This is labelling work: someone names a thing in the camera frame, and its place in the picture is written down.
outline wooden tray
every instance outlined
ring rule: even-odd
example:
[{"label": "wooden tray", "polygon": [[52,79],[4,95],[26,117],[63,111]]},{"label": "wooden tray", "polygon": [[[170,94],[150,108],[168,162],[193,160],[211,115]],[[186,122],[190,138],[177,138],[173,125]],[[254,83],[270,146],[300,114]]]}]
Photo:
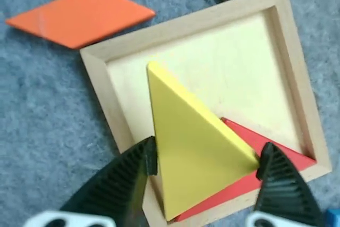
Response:
[{"label": "wooden tray", "polygon": [[[331,171],[289,0],[231,0],[83,48],[81,55],[121,152],[153,135],[146,64],[162,62],[219,117],[315,159]],[[143,210],[150,226],[203,226],[251,206],[257,190],[182,222],[162,213],[159,176]]]}]

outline tangram piece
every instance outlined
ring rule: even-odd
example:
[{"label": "tangram piece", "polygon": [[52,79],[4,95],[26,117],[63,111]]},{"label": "tangram piece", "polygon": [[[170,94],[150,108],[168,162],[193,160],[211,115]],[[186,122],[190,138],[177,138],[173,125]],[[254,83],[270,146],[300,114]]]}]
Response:
[{"label": "tangram piece", "polygon": [[[297,153],[279,143],[271,141],[270,139],[264,136],[261,136],[260,134],[257,134],[233,121],[230,121],[226,118],[222,118],[222,121],[230,129],[232,129],[237,135],[239,135],[249,146],[251,146],[258,155],[261,154],[261,151],[263,147],[265,146],[266,142],[273,142],[293,162],[293,164],[299,171],[302,171],[306,169],[307,167],[310,167],[316,164],[315,160],[307,156],[304,156],[300,153]],[[233,183],[232,185],[214,194],[213,196],[206,199],[205,201],[192,207],[190,210],[179,215],[176,218],[176,220],[177,221],[184,220],[190,216],[196,215],[200,212],[208,210],[228,200],[236,198],[242,194],[258,189],[260,188],[260,185],[261,183],[256,178],[256,171],[254,171],[250,175],[245,176],[241,180]]]},{"label": "tangram piece", "polygon": [[258,157],[157,62],[147,75],[169,221],[256,170]]},{"label": "tangram piece", "polygon": [[325,214],[327,227],[340,227],[340,209],[328,209]]},{"label": "tangram piece", "polygon": [[153,10],[130,0],[54,0],[6,23],[78,49],[153,16]]}]

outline orange parallelogram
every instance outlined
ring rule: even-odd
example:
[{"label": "orange parallelogram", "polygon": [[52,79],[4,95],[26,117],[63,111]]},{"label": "orange parallelogram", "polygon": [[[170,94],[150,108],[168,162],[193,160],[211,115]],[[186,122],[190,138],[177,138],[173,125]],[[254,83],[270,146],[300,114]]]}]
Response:
[{"label": "orange parallelogram", "polygon": [[153,10],[130,0],[54,0],[6,23],[79,49],[154,16]]}]

